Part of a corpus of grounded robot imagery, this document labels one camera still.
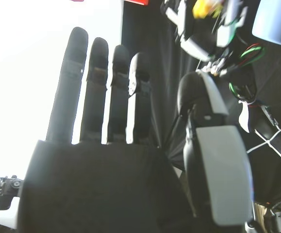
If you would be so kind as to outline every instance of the bright light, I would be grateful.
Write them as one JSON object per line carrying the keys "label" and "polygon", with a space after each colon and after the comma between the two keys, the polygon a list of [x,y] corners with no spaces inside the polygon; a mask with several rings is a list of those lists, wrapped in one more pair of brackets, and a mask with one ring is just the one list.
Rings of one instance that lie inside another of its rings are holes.
{"label": "bright light", "polygon": [[[0,176],[23,179],[37,140],[45,139],[71,30],[88,32],[89,50],[96,37],[106,39],[112,58],[121,41],[122,7],[123,0],[0,0]],[[88,62],[73,143],[80,135],[87,68]],[[14,201],[0,212],[0,223],[13,227],[16,211]]]}

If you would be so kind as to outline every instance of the red object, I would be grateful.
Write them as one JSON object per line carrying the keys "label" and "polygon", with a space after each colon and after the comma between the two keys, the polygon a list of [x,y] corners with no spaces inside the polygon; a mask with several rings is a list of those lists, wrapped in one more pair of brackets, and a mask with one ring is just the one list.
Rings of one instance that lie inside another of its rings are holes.
{"label": "red object", "polygon": [[125,0],[125,1],[130,1],[133,3],[137,3],[143,6],[147,6],[149,4],[149,0]]}

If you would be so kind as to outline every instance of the black fabric backdrop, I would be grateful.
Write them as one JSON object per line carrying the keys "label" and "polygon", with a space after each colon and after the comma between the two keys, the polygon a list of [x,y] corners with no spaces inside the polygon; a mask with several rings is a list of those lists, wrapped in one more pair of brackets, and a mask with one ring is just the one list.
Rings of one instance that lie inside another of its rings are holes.
{"label": "black fabric backdrop", "polygon": [[[146,7],[130,2],[124,3],[122,44],[131,57],[145,52],[151,64],[152,86],[152,140],[163,147],[174,166],[183,169],[182,148],[185,143],[184,123],[177,121],[175,130],[168,140],[169,131],[177,116],[177,89],[181,77],[194,71],[198,60],[186,54],[175,43],[175,26],[160,13],[161,0],[151,0]],[[254,64],[258,97],[267,103],[281,100],[281,46],[262,41],[251,34],[254,17],[259,5],[257,0],[247,0],[249,6],[245,26],[238,34],[249,44],[262,42],[266,55]],[[235,51],[246,46],[235,37]],[[228,84],[217,86],[230,112],[229,123],[237,124],[241,106],[231,95]],[[281,106],[274,109],[281,124]],[[249,149],[262,141],[253,134],[240,131]],[[263,147],[249,155],[251,162],[255,199],[264,205],[281,199],[281,158],[269,147]]]}

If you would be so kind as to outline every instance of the blue container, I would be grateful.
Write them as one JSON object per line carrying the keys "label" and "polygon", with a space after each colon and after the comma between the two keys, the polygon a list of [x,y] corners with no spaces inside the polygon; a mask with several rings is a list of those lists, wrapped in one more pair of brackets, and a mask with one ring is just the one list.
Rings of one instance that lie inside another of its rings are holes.
{"label": "blue container", "polygon": [[281,45],[281,0],[261,0],[252,34]]}

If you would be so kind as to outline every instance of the yellow object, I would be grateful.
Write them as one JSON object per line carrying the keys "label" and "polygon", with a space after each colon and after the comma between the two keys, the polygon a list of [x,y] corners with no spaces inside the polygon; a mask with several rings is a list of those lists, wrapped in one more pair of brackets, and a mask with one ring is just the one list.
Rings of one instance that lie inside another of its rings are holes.
{"label": "yellow object", "polygon": [[211,13],[214,13],[213,17],[217,17],[222,10],[223,0],[197,0],[192,13],[194,18],[205,18]]}

